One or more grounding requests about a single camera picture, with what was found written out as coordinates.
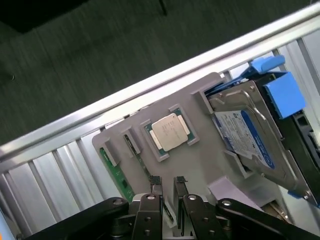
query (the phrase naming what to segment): aluminum rail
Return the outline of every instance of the aluminum rail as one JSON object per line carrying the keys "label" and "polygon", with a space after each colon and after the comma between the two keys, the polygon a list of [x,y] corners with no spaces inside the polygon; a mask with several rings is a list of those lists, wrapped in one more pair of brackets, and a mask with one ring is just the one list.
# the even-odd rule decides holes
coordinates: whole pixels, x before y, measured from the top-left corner
{"label": "aluminum rail", "polygon": [[[12,154],[21,152],[58,134],[63,134],[63,132],[70,128],[85,123],[92,118],[98,117],[109,110],[128,103],[129,101],[150,93],[151,91],[159,89],[185,75],[196,72],[199,69],[211,66],[212,64],[220,64],[220,67],[218,67],[219,72],[226,71],[228,68],[234,68],[250,60],[246,59],[243,53],[248,53],[248,49],[254,49],[254,46],[261,44],[264,45],[265,52],[259,51],[258,54],[252,52],[250,55],[251,59],[272,51],[275,48],[281,47],[299,37],[319,29],[319,17],[320,2],[317,2],[289,16],[283,17],[226,44],[207,51],[197,57],[164,70],[0,146],[0,161],[4,161],[10,158]],[[239,59],[241,59],[241,57],[243,57],[243,59],[230,62],[229,64],[226,62],[228,60],[232,60],[236,55],[239,55]]]}

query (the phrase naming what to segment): gray carpet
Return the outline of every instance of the gray carpet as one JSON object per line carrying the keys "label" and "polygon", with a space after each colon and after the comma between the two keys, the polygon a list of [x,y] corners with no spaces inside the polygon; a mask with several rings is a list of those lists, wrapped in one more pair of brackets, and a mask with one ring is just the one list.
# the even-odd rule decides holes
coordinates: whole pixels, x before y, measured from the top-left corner
{"label": "gray carpet", "polygon": [[0,38],[0,72],[15,75],[1,80],[0,144],[309,4],[165,2],[168,16],[158,0],[90,0],[24,35]]}

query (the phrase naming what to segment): green circuit board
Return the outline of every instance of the green circuit board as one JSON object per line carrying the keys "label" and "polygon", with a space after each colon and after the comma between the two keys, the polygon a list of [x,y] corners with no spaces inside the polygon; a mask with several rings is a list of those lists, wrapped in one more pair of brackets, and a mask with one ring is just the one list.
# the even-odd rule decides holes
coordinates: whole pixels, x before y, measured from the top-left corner
{"label": "green circuit board", "polygon": [[100,154],[103,156],[104,162],[106,166],[109,168],[120,192],[128,200],[128,202],[131,203],[135,196],[135,193],[132,187],[130,186],[129,182],[127,181],[125,174],[121,170],[120,166],[119,165],[113,166],[106,151],[103,148],[100,148]]}

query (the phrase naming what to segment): hard drive label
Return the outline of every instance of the hard drive label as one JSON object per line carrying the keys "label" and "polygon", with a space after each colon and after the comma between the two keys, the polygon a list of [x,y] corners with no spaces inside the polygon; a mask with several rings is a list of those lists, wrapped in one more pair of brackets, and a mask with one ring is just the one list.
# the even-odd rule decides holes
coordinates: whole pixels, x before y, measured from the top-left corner
{"label": "hard drive label", "polygon": [[232,151],[248,159],[256,156],[266,167],[275,168],[254,124],[245,111],[216,112],[213,120],[227,147]]}

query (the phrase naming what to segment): blue plastic tab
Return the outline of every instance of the blue plastic tab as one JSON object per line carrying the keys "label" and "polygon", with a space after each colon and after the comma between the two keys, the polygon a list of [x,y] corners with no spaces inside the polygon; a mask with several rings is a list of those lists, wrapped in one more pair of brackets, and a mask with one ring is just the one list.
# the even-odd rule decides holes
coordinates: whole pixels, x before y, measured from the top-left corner
{"label": "blue plastic tab", "polygon": [[264,85],[280,119],[285,119],[306,106],[304,96],[291,72]]}
{"label": "blue plastic tab", "polygon": [[235,79],[223,83],[221,85],[215,86],[213,89],[209,90],[205,94],[207,96],[216,94],[222,90],[228,89],[240,82],[242,79],[247,79],[250,78],[251,76],[255,74],[265,74],[268,71],[282,65],[285,63],[285,57],[282,55],[278,56],[268,56],[266,58],[260,57],[255,60],[253,60],[250,64],[249,67],[241,73],[240,76],[236,77]]}

